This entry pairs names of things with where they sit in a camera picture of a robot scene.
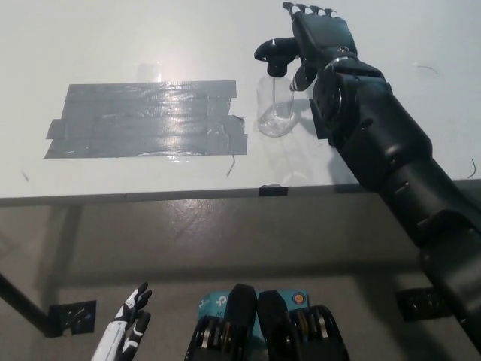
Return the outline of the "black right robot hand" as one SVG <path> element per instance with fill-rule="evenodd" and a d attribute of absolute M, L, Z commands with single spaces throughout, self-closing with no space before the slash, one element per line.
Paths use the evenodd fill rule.
<path fill-rule="evenodd" d="M 318 73 L 345 59 L 357 59 L 358 51 L 346 21 L 331 8 L 284 2 L 292 20 L 301 66 L 290 89 L 305 91 Z"/>

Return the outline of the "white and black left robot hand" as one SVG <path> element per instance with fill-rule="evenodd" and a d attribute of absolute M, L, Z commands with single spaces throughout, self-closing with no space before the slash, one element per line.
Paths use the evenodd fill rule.
<path fill-rule="evenodd" d="M 151 314 L 144 307 L 152 293 L 147 282 L 131 293 L 107 325 L 92 361 L 134 359 L 150 322 Z"/>

